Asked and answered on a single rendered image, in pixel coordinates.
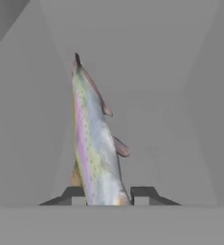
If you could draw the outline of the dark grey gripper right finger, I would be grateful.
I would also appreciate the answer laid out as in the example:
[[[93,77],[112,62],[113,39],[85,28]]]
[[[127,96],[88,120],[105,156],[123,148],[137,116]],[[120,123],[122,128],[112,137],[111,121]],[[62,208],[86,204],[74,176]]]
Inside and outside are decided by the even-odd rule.
[[[150,206],[179,206],[179,203],[161,196],[154,187],[131,187],[130,196],[132,205],[136,205],[137,197],[147,197]]]

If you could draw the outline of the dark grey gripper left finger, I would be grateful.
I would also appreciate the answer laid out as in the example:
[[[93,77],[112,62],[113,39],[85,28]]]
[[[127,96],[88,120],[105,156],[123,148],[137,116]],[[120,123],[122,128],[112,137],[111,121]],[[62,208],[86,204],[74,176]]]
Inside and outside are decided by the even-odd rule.
[[[74,204],[74,198],[84,196],[83,187],[70,186],[60,196],[41,203],[41,206],[72,206]]]

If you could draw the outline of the silver pink rainbow trout fish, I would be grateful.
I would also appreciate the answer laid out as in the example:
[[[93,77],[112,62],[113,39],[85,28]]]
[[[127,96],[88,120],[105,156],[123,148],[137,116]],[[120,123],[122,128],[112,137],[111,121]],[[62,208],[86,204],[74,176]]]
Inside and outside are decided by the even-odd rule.
[[[72,62],[72,93],[75,183],[83,187],[88,206],[128,206],[130,198],[123,184],[119,158],[127,157],[130,151],[112,135],[105,118],[113,112],[79,55]]]

